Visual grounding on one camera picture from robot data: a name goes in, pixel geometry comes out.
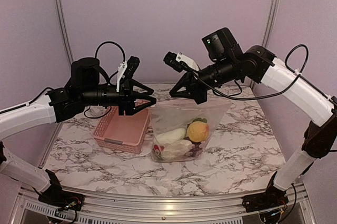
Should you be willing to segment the pink perforated plastic basket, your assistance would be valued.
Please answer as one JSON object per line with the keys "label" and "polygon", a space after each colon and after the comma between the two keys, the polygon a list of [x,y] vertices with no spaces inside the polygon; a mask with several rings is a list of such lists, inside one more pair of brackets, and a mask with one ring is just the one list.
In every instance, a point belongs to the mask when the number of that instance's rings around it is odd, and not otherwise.
{"label": "pink perforated plastic basket", "polygon": [[100,119],[93,138],[102,148],[139,154],[150,122],[148,109],[132,116],[120,116],[118,107]]}

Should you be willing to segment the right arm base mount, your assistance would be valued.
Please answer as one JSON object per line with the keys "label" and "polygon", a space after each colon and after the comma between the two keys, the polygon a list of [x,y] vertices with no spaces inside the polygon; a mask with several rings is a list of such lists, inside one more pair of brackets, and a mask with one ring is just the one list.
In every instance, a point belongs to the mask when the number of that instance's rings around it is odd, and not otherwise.
{"label": "right arm base mount", "polygon": [[286,191],[282,191],[274,186],[276,174],[277,172],[271,176],[264,192],[246,195],[242,198],[242,206],[245,208],[246,212],[278,207],[289,202]]}

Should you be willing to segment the yellow toy lemon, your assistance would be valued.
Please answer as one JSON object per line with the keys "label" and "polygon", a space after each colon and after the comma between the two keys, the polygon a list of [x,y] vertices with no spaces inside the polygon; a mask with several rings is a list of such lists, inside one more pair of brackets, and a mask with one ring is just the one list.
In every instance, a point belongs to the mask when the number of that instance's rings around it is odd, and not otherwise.
{"label": "yellow toy lemon", "polygon": [[187,127],[187,137],[192,142],[203,142],[209,136],[209,125],[202,121],[192,122]]}

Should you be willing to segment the white toy vegetable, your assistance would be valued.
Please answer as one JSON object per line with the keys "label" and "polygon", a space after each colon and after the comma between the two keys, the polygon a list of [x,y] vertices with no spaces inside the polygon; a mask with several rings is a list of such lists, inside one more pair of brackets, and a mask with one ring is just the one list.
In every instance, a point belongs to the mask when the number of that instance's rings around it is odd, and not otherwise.
{"label": "white toy vegetable", "polygon": [[158,134],[155,138],[158,144],[165,145],[165,144],[174,143],[178,140],[182,140],[185,138],[185,136],[186,136],[186,129],[178,128],[172,131]]}
{"label": "white toy vegetable", "polygon": [[163,160],[173,160],[183,157],[195,145],[189,140],[178,140],[173,143],[165,144],[164,149],[161,151],[161,157]]}

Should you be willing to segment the red toy apple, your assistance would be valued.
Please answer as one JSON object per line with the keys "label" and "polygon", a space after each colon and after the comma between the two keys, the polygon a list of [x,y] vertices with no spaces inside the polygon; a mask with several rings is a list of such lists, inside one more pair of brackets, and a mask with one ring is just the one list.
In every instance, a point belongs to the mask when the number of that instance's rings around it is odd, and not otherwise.
{"label": "red toy apple", "polygon": [[165,149],[164,146],[161,145],[153,145],[152,147],[152,153],[156,156],[156,157],[161,157],[162,156],[162,151]]}

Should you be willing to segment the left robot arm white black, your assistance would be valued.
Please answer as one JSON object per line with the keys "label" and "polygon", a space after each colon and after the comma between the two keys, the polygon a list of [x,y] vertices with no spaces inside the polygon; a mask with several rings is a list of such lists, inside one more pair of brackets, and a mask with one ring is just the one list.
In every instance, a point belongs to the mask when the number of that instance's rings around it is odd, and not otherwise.
{"label": "left robot arm white black", "polygon": [[34,99],[1,110],[1,139],[43,124],[60,123],[83,113],[88,106],[118,107],[119,115],[134,115],[156,103],[153,90],[132,77],[140,63],[130,57],[110,83],[97,58],[85,57],[71,65],[71,78],[64,87],[45,88]]}

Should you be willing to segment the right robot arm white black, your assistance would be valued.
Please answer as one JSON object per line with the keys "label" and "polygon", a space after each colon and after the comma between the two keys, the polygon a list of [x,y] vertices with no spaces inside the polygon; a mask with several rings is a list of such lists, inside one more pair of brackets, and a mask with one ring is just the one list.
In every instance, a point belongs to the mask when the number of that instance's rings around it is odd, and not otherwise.
{"label": "right robot arm white black", "polygon": [[261,203],[272,207],[281,199],[281,192],[303,175],[311,165],[332,150],[336,141],[336,98],[329,96],[307,80],[302,69],[292,69],[268,49],[255,45],[243,51],[228,28],[219,29],[202,38],[211,65],[201,69],[190,57],[168,52],[164,62],[183,76],[171,89],[174,98],[186,98],[201,104],[208,91],[223,96],[220,86],[231,81],[251,81],[264,85],[270,94],[261,100],[287,101],[290,108],[300,110],[309,119],[303,144],[270,180]]}

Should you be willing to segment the dark maroon toy fruit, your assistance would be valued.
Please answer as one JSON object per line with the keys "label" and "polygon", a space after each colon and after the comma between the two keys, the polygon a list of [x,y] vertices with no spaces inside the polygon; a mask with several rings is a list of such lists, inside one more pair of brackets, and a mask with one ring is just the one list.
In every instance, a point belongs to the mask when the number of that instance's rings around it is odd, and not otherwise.
{"label": "dark maroon toy fruit", "polygon": [[200,144],[195,144],[194,147],[187,153],[188,157],[198,157],[200,154],[202,154],[203,148]]}

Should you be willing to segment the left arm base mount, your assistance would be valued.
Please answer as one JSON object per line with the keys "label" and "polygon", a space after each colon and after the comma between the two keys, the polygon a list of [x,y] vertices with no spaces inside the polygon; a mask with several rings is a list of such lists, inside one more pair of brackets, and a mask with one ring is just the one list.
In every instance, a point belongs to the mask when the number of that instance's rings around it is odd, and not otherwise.
{"label": "left arm base mount", "polygon": [[75,205],[71,205],[76,211],[80,211],[84,201],[84,195],[76,192],[65,191],[55,173],[49,170],[45,170],[49,177],[49,185],[43,192],[36,191],[39,195],[38,200],[40,202],[50,204],[56,207],[66,210],[70,208],[70,204],[73,202]]}

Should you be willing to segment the clear pink zip top bag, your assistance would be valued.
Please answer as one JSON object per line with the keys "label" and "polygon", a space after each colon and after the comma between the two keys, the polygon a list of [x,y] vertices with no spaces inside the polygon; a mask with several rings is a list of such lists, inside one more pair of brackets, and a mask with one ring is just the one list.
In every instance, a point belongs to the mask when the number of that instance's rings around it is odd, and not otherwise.
{"label": "clear pink zip top bag", "polygon": [[231,104],[219,99],[202,104],[176,99],[150,107],[152,159],[169,163],[198,158]]}

